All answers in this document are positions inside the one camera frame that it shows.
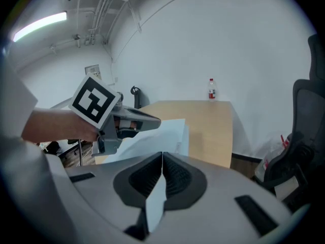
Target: white wall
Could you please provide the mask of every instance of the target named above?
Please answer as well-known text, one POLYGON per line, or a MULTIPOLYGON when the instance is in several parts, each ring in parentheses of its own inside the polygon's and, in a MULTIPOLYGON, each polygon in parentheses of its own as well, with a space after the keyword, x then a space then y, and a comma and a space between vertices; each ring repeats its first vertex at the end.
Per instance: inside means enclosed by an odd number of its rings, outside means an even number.
POLYGON ((291 131, 292 86, 308 78, 314 33, 292 0, 133 0, 110 40, 115 88, 133 105, 133 85, 158 100, 217 99, 233 107, 233 152, 262 158, 271 135, 291 131))
POLYGON ((102 45, 70 47, 50 54, 19 71, 38 99, 37 107, 51 108, 71 98, 85 77, 85 67, 99 65, 102 80, 112 84, 111 57, 102 45))

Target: black rubber pad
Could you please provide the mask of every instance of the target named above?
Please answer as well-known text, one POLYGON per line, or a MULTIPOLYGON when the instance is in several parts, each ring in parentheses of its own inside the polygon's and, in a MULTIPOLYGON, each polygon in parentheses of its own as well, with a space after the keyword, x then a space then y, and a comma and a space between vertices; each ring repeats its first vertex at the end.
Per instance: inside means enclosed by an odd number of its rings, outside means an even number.
POLYGON ((235 201, 261 236, 278 226, 250 196, 239 196, 235 201))
POLYGON ((79 175, 74 175, 74 176, 70 176, 70 180, 71 182, 78 182, 78 181, 83 181, 83 180, 87 180, 90 178, 95 177, 93 173, 83 173, 83 174, 79 174, 79 175))

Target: fluorescent light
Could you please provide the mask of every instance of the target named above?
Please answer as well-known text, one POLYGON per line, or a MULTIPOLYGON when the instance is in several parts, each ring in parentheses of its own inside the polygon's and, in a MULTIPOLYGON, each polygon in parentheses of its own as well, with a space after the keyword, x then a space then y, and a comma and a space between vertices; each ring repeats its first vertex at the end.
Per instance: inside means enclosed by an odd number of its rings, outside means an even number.
POLYGON ((15 36, 13 41, 17 42, 20 38, 24 37, 25 35, 28 35, 29 33, 44 27, 46 25, 55 23, 55 22, 60 22, 63 20, 67 19, 67 13, 63 12, 63 13, 59 13, 59 14, 54 14, 48 17, 45 17, 43 19, 40 19, 36 22, 31 23, 30 25, 27 25, 26 27, 24 27, 23 29, 21 29, 20 31, 18 31, 15 36))

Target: water bottle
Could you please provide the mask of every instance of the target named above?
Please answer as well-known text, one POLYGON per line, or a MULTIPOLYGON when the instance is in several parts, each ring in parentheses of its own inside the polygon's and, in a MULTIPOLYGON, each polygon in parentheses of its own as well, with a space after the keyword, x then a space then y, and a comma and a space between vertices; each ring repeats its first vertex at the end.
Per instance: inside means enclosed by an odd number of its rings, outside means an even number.
POLYGON ((215 101, 215 93, 216 93, 217 86, 213 79, 210 79, 208 89, 209 89, 209 101, 215 101))

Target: wooden table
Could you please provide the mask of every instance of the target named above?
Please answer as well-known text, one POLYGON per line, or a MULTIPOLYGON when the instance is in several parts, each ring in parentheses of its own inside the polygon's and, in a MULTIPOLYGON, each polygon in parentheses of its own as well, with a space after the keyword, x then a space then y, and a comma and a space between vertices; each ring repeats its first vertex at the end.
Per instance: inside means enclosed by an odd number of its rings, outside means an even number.
MULTIPOLYGON (((229 102, 158 101, 140 110, 161 120, 184 118, 189 127, 189 156, 230 167, 233 122, 229 102)), ((96 157, 96 164, 106 157, 96 157)))

